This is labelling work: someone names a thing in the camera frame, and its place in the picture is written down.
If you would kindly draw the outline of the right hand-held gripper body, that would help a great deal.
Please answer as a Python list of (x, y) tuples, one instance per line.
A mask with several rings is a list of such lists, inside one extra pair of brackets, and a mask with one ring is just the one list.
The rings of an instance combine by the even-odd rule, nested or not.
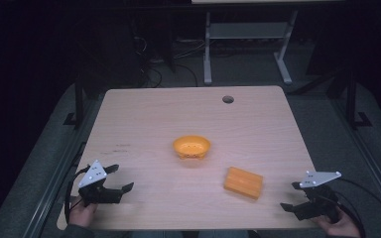
[(336, 223), (339, 220), (336, 210), (338, 198), (326, 183), (340, 177), (340, 172), (306, 172), (298, 182), (308, 201), (295, 206), (296, 217), (305, 220), (324, 215), (331, 223)]

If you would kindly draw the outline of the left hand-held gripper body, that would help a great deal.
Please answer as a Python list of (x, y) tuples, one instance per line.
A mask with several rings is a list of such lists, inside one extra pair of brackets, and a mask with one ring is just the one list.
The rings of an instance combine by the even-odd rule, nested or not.
[(78, 183), (78, 193), (84, 205), (90, 203), (119, 203), (123, 192), (121, 189), (106, 188), (104, 183), (110, 175), (105, 173), (104, 166), (98, 160), (87, 169), (84, 177)]

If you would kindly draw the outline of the orange soap bar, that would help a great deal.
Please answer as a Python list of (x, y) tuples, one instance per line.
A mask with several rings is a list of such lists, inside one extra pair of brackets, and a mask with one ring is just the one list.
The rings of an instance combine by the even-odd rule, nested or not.
[(261, 195), (263, 177), (235, 167), (230, 167), (223, 187), (226, 190), (257, 200)]

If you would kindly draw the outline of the orange soap dish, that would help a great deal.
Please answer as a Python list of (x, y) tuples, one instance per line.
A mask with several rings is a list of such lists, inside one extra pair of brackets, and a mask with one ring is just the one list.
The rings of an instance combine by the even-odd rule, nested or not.
[(182, 136), (173, 142), (173, 148), (181, 160), (203, 160), (210, 146), (206, 138), (198, 135)]

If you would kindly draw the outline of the person's left hand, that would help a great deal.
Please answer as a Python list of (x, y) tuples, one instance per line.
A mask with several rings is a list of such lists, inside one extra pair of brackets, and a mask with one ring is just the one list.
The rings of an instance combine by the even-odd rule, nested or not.
[(80, 195), (77, 196), (72, 203), (72, 207), (69, 209), (68, 224), (88, 227), (93, 221), (97, 207), (96, 203), (90, 203), (88, 206), (85, 206), (82, 197)]

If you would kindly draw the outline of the person's right hand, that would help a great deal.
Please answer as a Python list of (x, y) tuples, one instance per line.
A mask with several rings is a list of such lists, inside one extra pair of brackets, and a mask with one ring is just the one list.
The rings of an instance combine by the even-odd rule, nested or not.
[(336, 210), (339, 218), (336, 223), (331, 223), (324, 215), (312, 218), (311, 222), (320, 227), (328, 237), (361, 238), (353, 220), (339, 207)]

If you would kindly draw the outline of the black metal stand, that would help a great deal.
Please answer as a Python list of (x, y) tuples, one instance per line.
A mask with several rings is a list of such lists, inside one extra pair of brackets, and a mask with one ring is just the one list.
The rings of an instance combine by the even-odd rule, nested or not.
[(364, 112), (356, 110), (357, 83), (352, 69), (346, 73), (345, 118), (348, 125), (357, 130), (359, 127), (371, 127), (372, 123)]
[(84, 119), (83, 83), (78, 77), (74, 83), (74, 111), (66, 115), (63, 123), (78, 129)]

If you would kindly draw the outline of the aluminium floor rail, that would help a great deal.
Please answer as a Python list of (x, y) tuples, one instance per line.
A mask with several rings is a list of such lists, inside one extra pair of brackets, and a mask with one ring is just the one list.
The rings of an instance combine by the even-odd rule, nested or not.
[(360, 128), (371, 128), (373, 124), (364, 112), (354, 112), (353, 114), (347, 113), (346, 110), (348, 107), (343, 106), (337, 100), (331, 100), (330, 104), (335, 110), (338, 118), (342, 121), (344, 128), (352, 138), (355, 146), (359, 150), (381, 194), (381, 168), (376, 161), (376, 157), (372, 154), (359, 133)]
[(33, 198), (33, 211), (29, 215), (26, 227), (20, 238), (40, 238), (46, 228), (49, 218), (55, 210), (57, 216), (63, 210), (65, 185), (74, 174), (73, 166), (81, 158), (85, 144), (91, 132), (92, 125), (100, 108), (102, 97), (96, 100), (83, 99), (84, 119), (78, 129), (65, 125), (66, 115), (74, 111), (74, 100), (67, 104), (67, 110), (57, 118), (52, 116), (50, 125), (45, 127), (39, 138), (37, 147), (33, 151), (33, 159), (23, 167), (26, 172), (23, 198)]

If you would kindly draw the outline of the white metal desk frame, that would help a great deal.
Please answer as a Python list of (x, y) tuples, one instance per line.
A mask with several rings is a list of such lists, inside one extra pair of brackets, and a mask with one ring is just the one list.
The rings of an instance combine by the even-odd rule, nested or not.
[(281, 47), (274, 52), (274, 59), (283, 82), (293, 83), (285, 63), (285, 54), (296, 26), (301, 5), (338, 3), (342, 0), (191, 0), (193, 5), (222, 6), (237, 9), (248, 7), (277, 7), (283, 5), (290, 8), (287, 21), (281, 22), (249, 22), (249, 23), (217, 23), (211, 21), (212, 10), (205, 14), (205, 35), (203, 55), (203, 79), (205, 85), (212, 85), (210, 44), (212, 40), (280, 40)]

